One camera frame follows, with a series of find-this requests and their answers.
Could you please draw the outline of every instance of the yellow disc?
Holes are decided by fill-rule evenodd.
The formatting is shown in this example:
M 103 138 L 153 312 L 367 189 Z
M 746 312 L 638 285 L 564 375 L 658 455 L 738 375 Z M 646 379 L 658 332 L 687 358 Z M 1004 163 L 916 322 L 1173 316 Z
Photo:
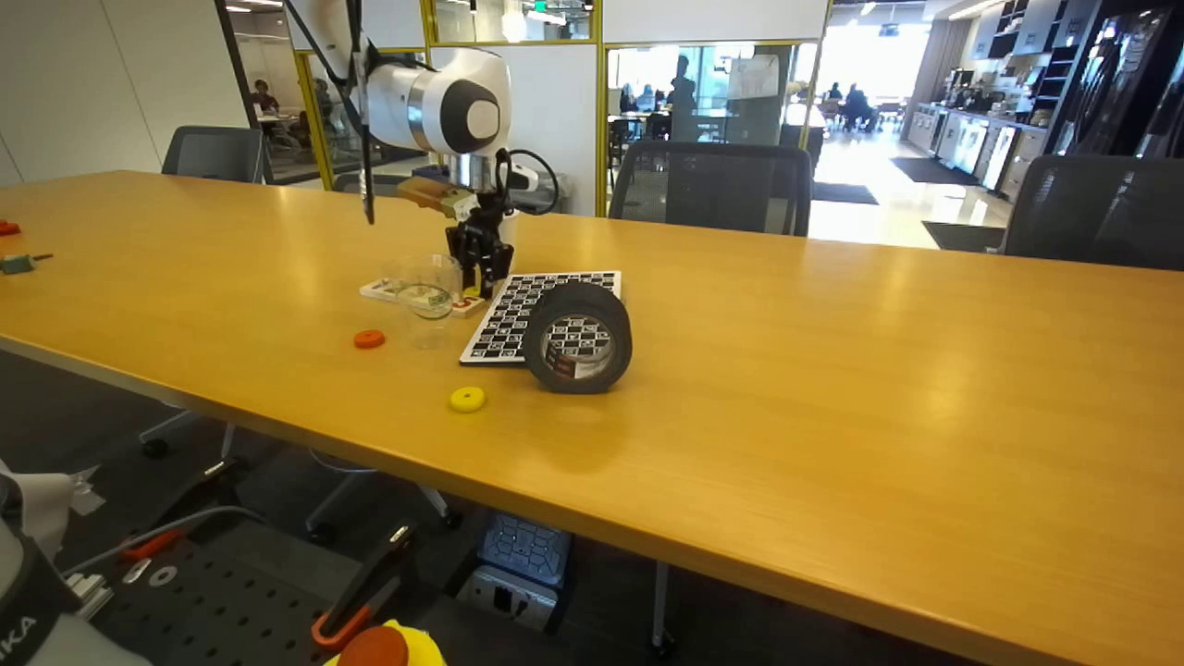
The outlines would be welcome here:
M 482 412 L 486 407 L 486 389 L 482 385 L 462 385 L 446 397 L 451 412 Z

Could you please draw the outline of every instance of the black office chair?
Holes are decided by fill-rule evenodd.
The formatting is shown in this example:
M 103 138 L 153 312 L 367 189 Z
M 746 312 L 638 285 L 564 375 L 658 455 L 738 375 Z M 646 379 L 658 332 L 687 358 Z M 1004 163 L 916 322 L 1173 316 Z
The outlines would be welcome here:
M 265 180 L 262 134 L 239 125 L 177 125 L 170 151 L 159 166 L 174 179 L 217 179 L 217 180 Z M 177 412 L 141 431 L 144 455 L 164 455 L 165 438 L 201 422 L 201 416 Z M 220 433 L 220 458 L 230 458 L 238 431 Z
M 217 180 L 271 180 L 262 134 L 245 125 L 177 125 L 164 173 L 217 179 Z
M 799 145 L 629 145 L 614 220 L 794 235 L 810 225 L 814 166 Z
M 1004 256 L 1184 266 L 1184 163 L 1042 157 L 1027 166 Z

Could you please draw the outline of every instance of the yellow object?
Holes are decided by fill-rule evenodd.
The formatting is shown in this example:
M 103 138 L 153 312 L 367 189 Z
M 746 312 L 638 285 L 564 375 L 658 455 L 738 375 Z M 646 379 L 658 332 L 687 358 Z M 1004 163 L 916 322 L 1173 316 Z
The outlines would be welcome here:
M 462 389 L 455 389 L 455 391 L 446 391 L 446 407 L 451 412 L 482 412 L 486 407 L 486 389 L 482 385 L 462 385 Z
M 634 368 L 573 399 L 356 298 L 440 253 L 408 201 L 81 173 L 0 211 L 56 253 L 0 279 L 3 351 L 973 664 L 1184 654 L 1176 269 L 516 220 L 513 269 L 624 273 Z
M 352 643 L 338 654 L 338 660 L 330 660 L 326 666 L 446 666 L 442 664 L 442 654 L 440 654 L 440 647 L 436 647 L 436 640 L 429 636 L 429 633 L 423 633 L 423 629 L 410 629 L 410 627 L 400 627 L 400 622 L 384 622 L 382 629 L 375 627 L 375 629 L 367 629 L 367 633 L 396 633 L 400 640 L 403 640 L 403 664 L 375 664 L 367 652 L 352 652 Z

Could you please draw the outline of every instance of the cabinet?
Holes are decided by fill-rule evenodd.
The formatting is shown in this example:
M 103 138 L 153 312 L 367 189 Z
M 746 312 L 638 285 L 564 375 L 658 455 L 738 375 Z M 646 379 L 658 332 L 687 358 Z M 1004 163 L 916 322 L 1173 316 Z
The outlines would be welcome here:
M 1025 21 L 1022 21 L 1022 34 L 1015 42 L 1015 51 L 1042 51 L 1057 16 L 1062 16 L 1062 0 L 1033 0 L 1025 8 Z
M 954 166 L 962 145 L 962 114 L 947 114 L 937 134 L 937 159 Z
M 1076 63 L 1076 47 L 1050 47 L 1045 51 L 1045 63 L 1033 87 L 1033 119 L 1036 125 L 1042 125 L 1038 119 L 1053 119 L 1064 88 L 1070 88 L 1070 79 L 1074 79 L 1074 63 Z
M 999 8 L 989 10 L 984 19 L 978 19 L 978 29 L 970 34 L 970 57 L 973 58 L 989 58 L 991 57 L 996 26 L 999 26 Z
M 996 194 L 999 194 L 1004 171 L 1005 171 L 1005 163 L 1011 163 L 1015 138 L 1016 138 L 1015 125 L 991 125 L 989 148 L 984 148 L 984 159 L 981 159 L 981 171 L 978 171 L 978 180 L 981 180 L 984 189 L 996 189 Z
M 931 157 L 937 151 L 937 125 L 941 125 L 937 109 L 915 109 L 906 145 L 916 148 L 920 157 Z
M 1005 163 L 1004 180 L 999 180 L 999 194 L 1005 201 L 1022 195 L 1025 173 L 1042 157 L 1042 148 L 1045 148 L 1045 134 L 1042 130 L 1022 130 L 1015 138 L 1011 163 Z
M 989 58 L 1005 58 L 1022 37 L 1027 0 L 1005 0 L 996 21 Z
M 1057 26 L 1045 47 L 1076 47 L 1086 37 L 1099 0 L 1062 0 Z
M 954 171 L 962 171 L 962 173 L 981 173 L 978 171 L 978 163 L 981 163 L 981 157 L 984 157 L 984 145 L 989 145 L 989 130 L 991 130 L 991 122 L 984 122 L 984 119 L 962 119 L 962 134 L 959 134 L 959 148 L 954 148 Z

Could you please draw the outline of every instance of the floor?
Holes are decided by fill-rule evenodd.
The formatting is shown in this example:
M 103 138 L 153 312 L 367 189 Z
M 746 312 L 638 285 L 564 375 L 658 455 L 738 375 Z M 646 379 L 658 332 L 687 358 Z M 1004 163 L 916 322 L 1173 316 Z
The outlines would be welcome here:
M 814 201 L 810 238 L 852 245 L 937 247 L 920 224 L 962 224 L 996 231 L 1005 225 L 1005 201 L 970 187 L 910 180 L 902 171 L 895 171 L 895 157 L 916 157 L 906 145 L 897 145 L 895 130 L 872 138 L 833 134 L 820 145 L 814 180 L 865 187 L 877 195 L 877 206 Z
M 170 455 L 146 458 L 138 447 L 138 433 L 170 416 L 165 407 L 3 351 L 0 397 L 0 458 L 11 471 L 90 471 L 93 489 L 107 500 L 95 516 L 75 516 L 59 565 L 75 565 L 93 552 L 117 544 L 125 534 L 144 528 L 159 516 L 159 506 L 165 506 L 217 455 L 220 425 L 202 422 L 177 433 Z M 482 506 L 465 506 L 455 500 L 457 522 L 442 528 L 426 517 L 423 502 L 413 502 L 410 485 L 375 474 L 367 476 L 363 494 L 356 494 L 347 502 L 338 502 L 338 512 L 326 516 L 326 528 L 312 536 L 304 528 L 304 517 L 330 489 L 338 489 L 341 474 L 326 467 L 326 458 L 312 458 L 298 447 L 252 433 L 239 438 L 238 453 L 248 458 L 245 481 L 238 481 L 231 489 L 238 502 L 252 506 L 265 528 L 285 536 L 285 544 L 293 542 L 298 548 L 313 548 L 357 565 L 375 552 L 375 544 L 391 534 L 391 527 L 413 522 L 423 527 L 413 548 L 416 578 L 442 605 L 451 605 L 446 592 L 473 565 L 473 548 L 482 544 L 482 534 L 489 527 L 489 512 Z M 238 571 L 245 565 L 282 573 L 282 558 L 265 555 L 265 548 L 220 544 L 220 555 L 224 552 L 231 552 Z M 297 571 L 285 573 L 287 580 L 317 580 L 322 589 L 326 580 L 345 580 L 333 571 L 312 573 L 308 565 L 298 565 L 312 564 L 312 555 L 285 558 L 297 564 Z M 451 636 L 465 636 L 462 643 L 451 643 L 451 666 L 962 664 L 680 571 L 674 571 L 668 578 L 668 633 L 678 640 L 678 652 L 668 660 L 653 660 L 646 647 L 652 580 L 653 565 L 646 558 L 592 542 L 573 542 L 569 585 L 556 629 L 531 633 L 471 608 L 451 611 L 446 619 L 465 619 L 451 622 L 462 627 L 451 629 Z

